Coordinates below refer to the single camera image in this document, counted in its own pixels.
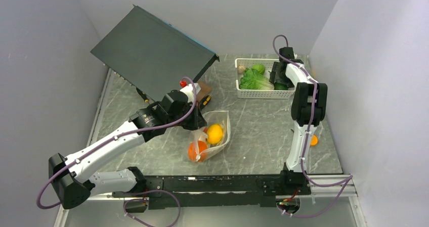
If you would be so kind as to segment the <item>dark green avocado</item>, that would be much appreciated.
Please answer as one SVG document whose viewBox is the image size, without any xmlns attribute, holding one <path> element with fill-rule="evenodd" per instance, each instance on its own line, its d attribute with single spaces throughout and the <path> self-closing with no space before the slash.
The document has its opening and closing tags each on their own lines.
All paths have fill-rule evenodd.
<svg viewBox="0 0 429 227">
<path fill-rule="evenodd" d="M 283 83 L 275 83 L 274 90 L 289 90 L 288 86 Z"/>
</svg>

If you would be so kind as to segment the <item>white plastic basket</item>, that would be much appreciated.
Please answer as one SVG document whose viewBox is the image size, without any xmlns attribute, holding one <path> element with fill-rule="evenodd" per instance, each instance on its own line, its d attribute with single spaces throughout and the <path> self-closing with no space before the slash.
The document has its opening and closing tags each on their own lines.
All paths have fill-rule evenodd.
<svg viewBox="0 0 429 227">
<path fill-rule="evenodd" d="M 243 77 L 243 74 L 239 73 L 239 66 L 245 66 L 246 68 L 251 68 L 255 64 L 262 64 L 265 67 L 264 76 L 266 78 L 270 77 L 270 72 L 274 62 L 278 62 L 278 59 L 251 59 L 251 58 L 237 58 L 234 61 L 235 70 L 236 70 L 236 89 L 237 97 L 242 99 L 289 99 L 294 95 L 295 89 L 291 88 L 288 90 L 252 90 L 252 89 L 240 89 L 241 84 L 240 79 Z"/>
</svg>

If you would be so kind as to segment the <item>green lime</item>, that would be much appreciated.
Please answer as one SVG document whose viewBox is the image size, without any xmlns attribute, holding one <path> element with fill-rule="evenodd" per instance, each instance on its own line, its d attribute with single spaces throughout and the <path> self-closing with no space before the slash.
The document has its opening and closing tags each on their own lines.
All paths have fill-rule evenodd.
<svg viewBox="0 0 429 227">
<path fill-rule="evenodd" d="M 264 75 L 266 68 L 263 64 L 254 64 L 251 67 L 253 70 L 257 71 L 259 74 Z"/>
</svg>

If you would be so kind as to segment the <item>small brown mushroom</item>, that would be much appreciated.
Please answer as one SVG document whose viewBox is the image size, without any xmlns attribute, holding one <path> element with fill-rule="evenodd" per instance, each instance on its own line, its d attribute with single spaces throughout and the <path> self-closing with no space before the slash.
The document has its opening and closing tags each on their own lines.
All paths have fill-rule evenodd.
<svg viewBox="0 0 429 227">
<path fill-rule="evenodd" d="M 244 72 L 246 71 L 247 67 L 243 66 L 243 65 L 239 65 L 237 66 L 237 72 L 238 74 L 244 74 Z"/>
</svg>

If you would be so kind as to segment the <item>yellow lemon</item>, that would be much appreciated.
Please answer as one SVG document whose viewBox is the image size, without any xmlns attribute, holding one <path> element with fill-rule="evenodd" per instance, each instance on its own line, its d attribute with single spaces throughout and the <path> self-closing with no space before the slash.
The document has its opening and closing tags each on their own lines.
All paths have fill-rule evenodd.
<svg viewBox="0 0 429 227">
<path fill-rule="evenodd" d="M 208 127 L 207 134 L 209 144 L 218 144 L 223 139 L 223 128 L 219 124 L 212 124 Z"/>
</svg>

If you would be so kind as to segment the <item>orange tangerine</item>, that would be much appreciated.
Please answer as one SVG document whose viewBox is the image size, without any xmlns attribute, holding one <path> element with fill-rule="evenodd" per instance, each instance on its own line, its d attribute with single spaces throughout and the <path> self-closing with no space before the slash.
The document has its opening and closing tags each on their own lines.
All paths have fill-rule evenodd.
<svg viewBox="0 0 429 227">
<path fill-rule="evenodd" d="M 204 153 L 207 150 L 207 144 L 204 141 L 192 142 L 188 148 L 188 157 L 191 162 L 202 162 L 207 158 L 207 154 Z"/>
</svg>

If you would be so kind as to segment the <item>clear zip top bag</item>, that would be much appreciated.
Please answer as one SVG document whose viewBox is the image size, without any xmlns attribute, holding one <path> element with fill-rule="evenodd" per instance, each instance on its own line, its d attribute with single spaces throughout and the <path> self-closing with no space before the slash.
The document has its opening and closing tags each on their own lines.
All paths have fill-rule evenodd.
<svg viewBox="0 0 429 227">
<path fill-rule="evenodd" d="M 222 151 L 230 141 L 231 126 L 229 111 L 209 111 L 202 114 L 207 122 L 190 133 L 187 150 L 191 162 L 203 162 Z"/>
</svg>

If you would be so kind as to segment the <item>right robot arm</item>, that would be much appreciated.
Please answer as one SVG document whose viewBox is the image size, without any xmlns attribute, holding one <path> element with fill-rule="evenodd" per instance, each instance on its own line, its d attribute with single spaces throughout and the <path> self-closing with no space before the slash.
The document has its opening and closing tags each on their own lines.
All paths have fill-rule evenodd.
<svg viewBox="0 0 429 227">
<path fill-rule="evenodd" d="M 294 58 L 292 47 L 283 47 L 278 52 L 279 61 L 274 63 L 274 73 L 294 86 L 291 118 L 294 123 L 292 146 L 279 179 L 279 189 L 285 194 L 293 193 L 298 186 L 307 186 L 309 147 L 317 126 L 326 114 L 328 87 L 316 81 L 306 70 L 304 63 Z"/>
</svg>

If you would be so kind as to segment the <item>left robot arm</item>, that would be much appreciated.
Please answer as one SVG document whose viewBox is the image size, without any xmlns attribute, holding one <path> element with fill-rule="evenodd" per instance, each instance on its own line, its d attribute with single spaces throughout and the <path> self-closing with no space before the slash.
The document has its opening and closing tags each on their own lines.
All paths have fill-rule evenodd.
<svg viewBox="0 0 429 227">
<path fill-rule="evenodd" d="M 197 130 L 207 123 L 198 108 L 200 88 L 188 85 L 167 93 L 162 101 L 138 110 L 114 132 L 89 147 L 66 157 L 49 159 L 49 178 L 64 209 L 79 206 L 90 196 L 125 192 L 134 197 L 147 190 L 147 180 L 138 167 L 99 172 L 122 153 L 163 135 L 174 126 Z"/>
</svg>

